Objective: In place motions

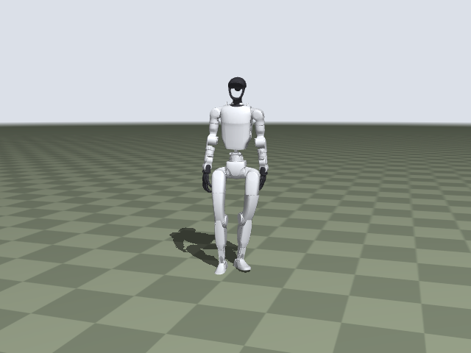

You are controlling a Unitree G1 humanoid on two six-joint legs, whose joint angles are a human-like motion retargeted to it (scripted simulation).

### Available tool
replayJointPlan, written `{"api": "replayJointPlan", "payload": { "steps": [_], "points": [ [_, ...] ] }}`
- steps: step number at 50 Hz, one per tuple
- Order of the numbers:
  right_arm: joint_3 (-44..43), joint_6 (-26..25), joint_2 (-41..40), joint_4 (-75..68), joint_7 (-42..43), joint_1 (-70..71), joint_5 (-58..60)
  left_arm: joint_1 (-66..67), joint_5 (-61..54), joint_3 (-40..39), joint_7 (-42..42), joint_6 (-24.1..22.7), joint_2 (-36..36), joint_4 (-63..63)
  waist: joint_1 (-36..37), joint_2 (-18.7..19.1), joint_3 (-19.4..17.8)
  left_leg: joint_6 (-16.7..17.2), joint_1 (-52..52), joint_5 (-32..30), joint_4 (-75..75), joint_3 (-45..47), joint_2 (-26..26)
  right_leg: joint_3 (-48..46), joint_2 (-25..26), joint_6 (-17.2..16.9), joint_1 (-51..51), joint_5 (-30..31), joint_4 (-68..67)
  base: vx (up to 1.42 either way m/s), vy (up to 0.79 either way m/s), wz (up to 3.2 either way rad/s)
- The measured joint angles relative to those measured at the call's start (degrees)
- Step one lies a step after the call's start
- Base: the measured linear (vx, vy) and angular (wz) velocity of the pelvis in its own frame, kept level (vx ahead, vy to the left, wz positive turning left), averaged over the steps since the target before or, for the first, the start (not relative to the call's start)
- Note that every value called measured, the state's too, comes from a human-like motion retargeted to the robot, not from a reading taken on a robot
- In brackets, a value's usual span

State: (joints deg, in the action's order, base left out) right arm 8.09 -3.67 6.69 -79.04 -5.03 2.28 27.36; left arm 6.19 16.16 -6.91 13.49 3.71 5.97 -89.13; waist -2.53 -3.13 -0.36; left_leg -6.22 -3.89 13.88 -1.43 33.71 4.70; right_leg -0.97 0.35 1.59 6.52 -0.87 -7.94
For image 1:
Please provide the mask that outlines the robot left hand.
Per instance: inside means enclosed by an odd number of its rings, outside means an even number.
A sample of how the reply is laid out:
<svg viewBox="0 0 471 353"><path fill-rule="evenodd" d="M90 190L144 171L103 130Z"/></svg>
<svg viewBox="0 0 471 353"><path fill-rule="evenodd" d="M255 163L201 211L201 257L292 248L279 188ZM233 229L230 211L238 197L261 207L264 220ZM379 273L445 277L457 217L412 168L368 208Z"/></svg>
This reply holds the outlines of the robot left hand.
<svg viewBox="0 0 471 353"><path fill-rule="evenodd" d="M261 169L260 169L261 179L260 179L259 190L263 187L264 182L266 181L266 175L268 174L268 172L265 173L265 170L266 169L264 167L261 167Z"/></svg>

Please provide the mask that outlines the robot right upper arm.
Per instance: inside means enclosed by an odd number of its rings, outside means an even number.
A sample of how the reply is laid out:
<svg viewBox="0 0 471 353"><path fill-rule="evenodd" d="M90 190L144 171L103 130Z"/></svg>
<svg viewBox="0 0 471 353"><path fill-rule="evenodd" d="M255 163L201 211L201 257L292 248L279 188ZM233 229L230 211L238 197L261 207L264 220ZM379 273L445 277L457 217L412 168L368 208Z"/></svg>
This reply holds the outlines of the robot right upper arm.
<svg viewBox="0 0 471 353"><path fill-rule="evenodd" d="M210 123L209 123L209 136L208 136L208 145L217 145L219 137L217 137L217 132L219 129L219 118L221 118L221 109L222 107L213 108L210 112Z"/></svg>

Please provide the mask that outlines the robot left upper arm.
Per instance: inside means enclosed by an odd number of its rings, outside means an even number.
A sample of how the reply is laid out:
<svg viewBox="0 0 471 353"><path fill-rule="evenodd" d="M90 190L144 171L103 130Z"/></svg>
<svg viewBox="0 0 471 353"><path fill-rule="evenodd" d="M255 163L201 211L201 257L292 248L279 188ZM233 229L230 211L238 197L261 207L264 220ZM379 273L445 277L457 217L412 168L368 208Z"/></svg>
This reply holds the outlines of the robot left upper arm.
<svg viewBox="0 0 471 353"><path fill-rule="evenodd" d="M252 118L255 120L255 132L257 137L255 138L256 147L265 147L264 146L264 133L265 133L265 123L264 123L264 113L263 110L258 108L251 108Z"/></svg>

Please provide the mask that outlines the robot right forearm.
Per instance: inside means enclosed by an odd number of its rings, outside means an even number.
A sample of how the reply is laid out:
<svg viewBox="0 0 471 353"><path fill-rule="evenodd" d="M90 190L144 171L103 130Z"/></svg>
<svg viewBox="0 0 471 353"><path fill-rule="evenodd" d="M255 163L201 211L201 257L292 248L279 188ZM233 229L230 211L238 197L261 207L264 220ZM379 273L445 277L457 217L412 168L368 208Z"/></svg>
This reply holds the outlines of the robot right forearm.
<svg viewBox="0 0 471 353"><path fill-rule="evenodd" d="M206 141L206 147L205 147L205 158L204 158L204 163L202 165L202 169L205 171L206 165L210 165L212 169L212 162L213 162L213 154L215 152L215 148L213 146L208 145L208 137Z"/></svg>

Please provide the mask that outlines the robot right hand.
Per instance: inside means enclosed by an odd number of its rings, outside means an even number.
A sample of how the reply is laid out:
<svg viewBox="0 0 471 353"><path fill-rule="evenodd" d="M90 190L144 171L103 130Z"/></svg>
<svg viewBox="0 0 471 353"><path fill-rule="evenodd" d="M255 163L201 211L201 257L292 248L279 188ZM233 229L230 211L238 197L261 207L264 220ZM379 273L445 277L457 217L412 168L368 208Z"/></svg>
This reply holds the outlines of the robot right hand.
<svg viewBox="0 0 471 353"><path fill-rule="evenodd" d="M210 168L211 168L210 165L206 165L205 171L204 171L204 170L202 171L202 172L203 172L203 176L202 176L202 181L203 181L203 183L202 183L202 186L203 186L203 188L204 188L208 193L211 193L211 192L212 192L212 191L209 190L209 188L208 188L208 186L210 186L210 187L212 188L212 185L211 185L210 182L209 182L209 175L208 175L208 174L210 173Z"/></svg>

